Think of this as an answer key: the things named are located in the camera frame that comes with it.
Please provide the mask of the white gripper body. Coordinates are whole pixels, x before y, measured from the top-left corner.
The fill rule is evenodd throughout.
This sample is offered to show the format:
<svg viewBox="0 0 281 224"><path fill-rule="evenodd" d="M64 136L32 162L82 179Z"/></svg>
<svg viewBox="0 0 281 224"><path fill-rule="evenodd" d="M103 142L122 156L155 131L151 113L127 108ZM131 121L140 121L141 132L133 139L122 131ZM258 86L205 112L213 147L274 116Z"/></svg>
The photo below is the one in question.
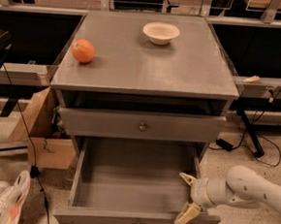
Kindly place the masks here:
<svg viewBox="0 0 281 224"><path fill-rule="evenodd" d="M227 205L234 191L223 177L197 179L191 185L191 199L201 208L215 208Z"/></svg>

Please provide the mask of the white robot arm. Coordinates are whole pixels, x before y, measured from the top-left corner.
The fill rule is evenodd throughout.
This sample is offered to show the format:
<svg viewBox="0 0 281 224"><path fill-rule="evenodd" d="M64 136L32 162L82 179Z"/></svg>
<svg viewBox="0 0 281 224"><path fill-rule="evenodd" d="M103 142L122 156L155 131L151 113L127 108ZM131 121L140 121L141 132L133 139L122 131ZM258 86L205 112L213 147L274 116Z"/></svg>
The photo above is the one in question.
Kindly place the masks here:
<svg viewBox="0 0 281 224"><path fill-rule="evenodd" d="M226 176L195 178L179 174L191 190L192 203L186 202L174 224L187 224L206 208L219 205L236 208L256 208L258 202L281 213L281 186L264 179L244 166L234 166Z"/></svg>

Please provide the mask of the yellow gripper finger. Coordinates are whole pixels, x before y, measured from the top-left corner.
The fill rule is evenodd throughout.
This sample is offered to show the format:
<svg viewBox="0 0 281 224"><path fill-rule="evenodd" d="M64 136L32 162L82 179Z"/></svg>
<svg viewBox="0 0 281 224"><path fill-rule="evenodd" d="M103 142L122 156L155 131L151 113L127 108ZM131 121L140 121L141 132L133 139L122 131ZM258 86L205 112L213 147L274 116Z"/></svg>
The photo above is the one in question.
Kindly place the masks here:
<svg viewBox="0 0 281 224"><path fill-rule="evenodd" d="M188 176L188 174L186 173L181 172L179 175L184 179L184 181L188 184L188 186L191 186L194 182L197 181L195 177Z"/></svg>
<svg viewBox="0 0 281 224"><path fill-rule="evenodd" d="M185 203L179 215L175 218L174 224L187 224L201 214L202 208L196 203Z"/></svg>

